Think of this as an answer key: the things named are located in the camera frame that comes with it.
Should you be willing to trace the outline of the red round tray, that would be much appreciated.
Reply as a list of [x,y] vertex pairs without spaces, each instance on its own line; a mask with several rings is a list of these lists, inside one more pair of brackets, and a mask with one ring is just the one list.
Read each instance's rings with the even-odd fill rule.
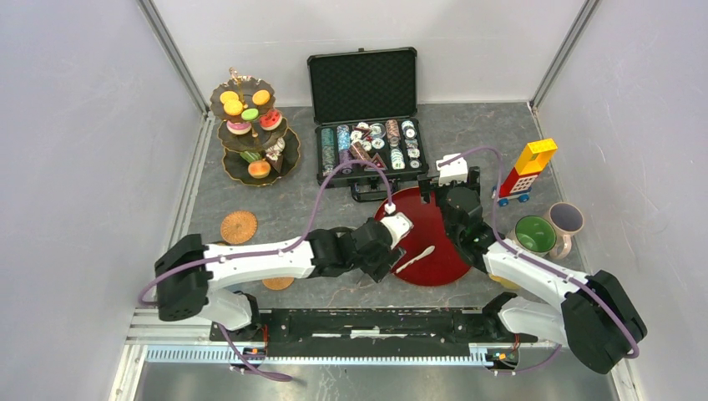
[[[391,273],[419,287],[440,287],[465,276],[471,267],[463,262],[446,236],[443,217],[438,207],[433,202],[423,204],[418,187],[399,190],[392,194],[392,199],[397,210],[412,221],[413,229],[399,243],[406,254],[393,267]],[[399,266],[431,245],[436,247],[431,255],[413,263],[399,274],[394,273]]]

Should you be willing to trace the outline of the green bowl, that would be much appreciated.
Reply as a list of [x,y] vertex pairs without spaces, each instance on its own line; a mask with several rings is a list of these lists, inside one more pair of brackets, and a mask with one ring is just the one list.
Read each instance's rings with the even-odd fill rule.
[[541,216],[524,216],[508,232],[515,244],[537,256],[545,256],[555,246],[557,233],[551,223]]

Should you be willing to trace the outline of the woven coaster front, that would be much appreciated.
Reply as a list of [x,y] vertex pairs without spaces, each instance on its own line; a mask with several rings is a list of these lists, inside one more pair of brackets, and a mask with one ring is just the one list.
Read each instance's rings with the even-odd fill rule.
[[261,282],[269,290],[282,291],[290,287],[294,281],[293,277],[274,277],[263,279]]

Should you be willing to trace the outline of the woven coaster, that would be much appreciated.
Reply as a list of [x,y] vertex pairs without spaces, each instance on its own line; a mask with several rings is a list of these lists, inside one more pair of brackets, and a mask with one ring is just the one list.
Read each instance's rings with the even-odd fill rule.
[[293,277],[274,277],[263,279],[261,282],[269,290],[282,291],[290,287],[294,281]]
[[227,215],[220,224],[220,234],[230,244],[242,244],[249,241],[256,233],[258,220],[250,211],[234,211]]

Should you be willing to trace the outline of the beige purple mug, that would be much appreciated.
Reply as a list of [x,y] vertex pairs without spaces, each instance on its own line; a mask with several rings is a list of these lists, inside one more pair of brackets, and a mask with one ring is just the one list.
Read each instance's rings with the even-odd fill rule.
[[557,236],[549,256],[553,260],[564,259],[572,250],[574,236],[584,228],[584,215],[575,205],[558,202],[549,207],[544,218]]

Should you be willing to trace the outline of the chocolate cake slice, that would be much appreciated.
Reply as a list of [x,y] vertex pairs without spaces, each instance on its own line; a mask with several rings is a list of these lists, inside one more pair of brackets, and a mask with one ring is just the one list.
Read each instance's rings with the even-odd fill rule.
[[283,155],[281,153],[267,153],[266,160],[271,165],[271,168],[279,175],[282,170]]

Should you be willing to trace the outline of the white striped donut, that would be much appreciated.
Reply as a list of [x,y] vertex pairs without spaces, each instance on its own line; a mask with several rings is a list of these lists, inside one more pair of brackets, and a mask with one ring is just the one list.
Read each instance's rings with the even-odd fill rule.
[[266,149],[266,157],[270,160],[277,161],[280,159],[284,148],[286,147],[286,142],[283,137],[277,139],[277,141],[269,148]]

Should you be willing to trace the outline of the orange peach bun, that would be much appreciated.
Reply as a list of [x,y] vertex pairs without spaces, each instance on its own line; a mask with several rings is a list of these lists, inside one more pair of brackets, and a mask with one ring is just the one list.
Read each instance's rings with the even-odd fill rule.
[[256,160],[248,164],[249,176],[256,180],[265,179],[271,173],[271,164],[266,160]]

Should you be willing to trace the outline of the white rectangular pastry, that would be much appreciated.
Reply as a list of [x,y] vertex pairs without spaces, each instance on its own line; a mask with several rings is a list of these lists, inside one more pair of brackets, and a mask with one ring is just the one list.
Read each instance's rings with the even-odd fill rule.
[[240,157],[245,160],[248,164],[254,163],[256,161],[262,160],[263,156],[260,152],[255,151],[242,151],[240,152]]

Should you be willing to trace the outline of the red frosted donut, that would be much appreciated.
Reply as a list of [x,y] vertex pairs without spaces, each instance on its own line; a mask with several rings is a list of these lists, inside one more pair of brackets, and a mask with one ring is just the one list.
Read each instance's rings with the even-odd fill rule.
[[278,109],[271,109],[259,119],[260,127],[265,131],[277,129],[283,120],[283,114]]

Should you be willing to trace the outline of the green macaron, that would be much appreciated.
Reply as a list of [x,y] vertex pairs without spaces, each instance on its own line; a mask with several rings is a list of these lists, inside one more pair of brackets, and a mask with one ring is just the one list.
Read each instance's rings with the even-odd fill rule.
[[255,121],[260,118],[260,111],[257,108],[245,109],[240,117],[246,122]]

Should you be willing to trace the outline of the pink frosted donut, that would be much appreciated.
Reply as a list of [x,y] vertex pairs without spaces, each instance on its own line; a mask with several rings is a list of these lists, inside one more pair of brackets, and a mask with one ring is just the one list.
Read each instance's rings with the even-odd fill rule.
[[233,135],[245,135],[251,132],[252,124],[250,122],[234,123],[227,121],[226,128]]

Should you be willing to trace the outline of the yellow round cookie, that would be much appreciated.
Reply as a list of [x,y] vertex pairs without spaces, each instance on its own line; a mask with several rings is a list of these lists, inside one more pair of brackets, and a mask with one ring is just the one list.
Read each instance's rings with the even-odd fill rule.
[[262,106],[271,100],[271,93],[267,89],[260,89],[253,93],[251,99],[254,105]]

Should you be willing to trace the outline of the orange round biscuit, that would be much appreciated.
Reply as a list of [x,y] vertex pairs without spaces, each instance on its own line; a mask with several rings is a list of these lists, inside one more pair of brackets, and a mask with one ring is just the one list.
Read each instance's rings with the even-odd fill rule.
[[238,116],[244,110],[244,104],[238,99],[230,99],[223,103],[224,112],[229,116]]

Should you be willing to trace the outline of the orange waffle biscuit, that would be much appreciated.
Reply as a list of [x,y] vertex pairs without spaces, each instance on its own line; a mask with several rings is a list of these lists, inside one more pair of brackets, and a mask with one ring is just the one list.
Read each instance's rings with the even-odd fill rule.
[[229,102],[239,101],[239,95],[235,91],[226,90],[220,95],[220,102],[222,104],[227,104]]

